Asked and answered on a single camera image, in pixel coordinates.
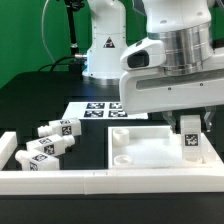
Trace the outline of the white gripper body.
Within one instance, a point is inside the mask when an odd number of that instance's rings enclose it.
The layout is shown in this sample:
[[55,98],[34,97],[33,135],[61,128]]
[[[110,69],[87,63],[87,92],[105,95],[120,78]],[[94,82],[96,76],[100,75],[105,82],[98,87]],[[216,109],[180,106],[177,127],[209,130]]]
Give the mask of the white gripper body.
[[213,51],[201,71],[188,75],[166,75],[162,68],[165,47],[149,38],[129,46],[120,62],[124,73],[119,94],[128,114],[224,104],[224,47]]

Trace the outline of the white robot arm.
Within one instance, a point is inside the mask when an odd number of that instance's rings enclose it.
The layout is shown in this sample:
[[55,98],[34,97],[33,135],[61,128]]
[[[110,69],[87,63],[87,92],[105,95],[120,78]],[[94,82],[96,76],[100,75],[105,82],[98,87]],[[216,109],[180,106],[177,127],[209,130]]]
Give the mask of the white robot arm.
[[147,36],[131,46],[124,5],[87,2],[92,45],[83,78],[117,85],[128,114],[161,112],[174,126],[174,110],[203,107],[210,128],[215,107],[224,104],[224,47],[212,47],[209,8],[222,0],[132,0],[147,18]]

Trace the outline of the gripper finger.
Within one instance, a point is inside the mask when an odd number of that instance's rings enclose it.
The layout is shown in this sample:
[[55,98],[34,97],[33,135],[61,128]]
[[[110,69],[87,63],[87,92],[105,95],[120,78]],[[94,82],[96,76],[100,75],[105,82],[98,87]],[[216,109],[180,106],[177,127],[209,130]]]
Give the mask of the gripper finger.
[[215,113],[216,113],[216,107],[215,106],[207,106],[205,108],[204,122],[205,122],[207,132],[211,131],[212,119],[213,119]]
[[171,130],[175,131],[176,119],[173,117],[172,112],[171,111],[164,111],[162,113],[162,116],[165,119],[165,121],[170,125]]

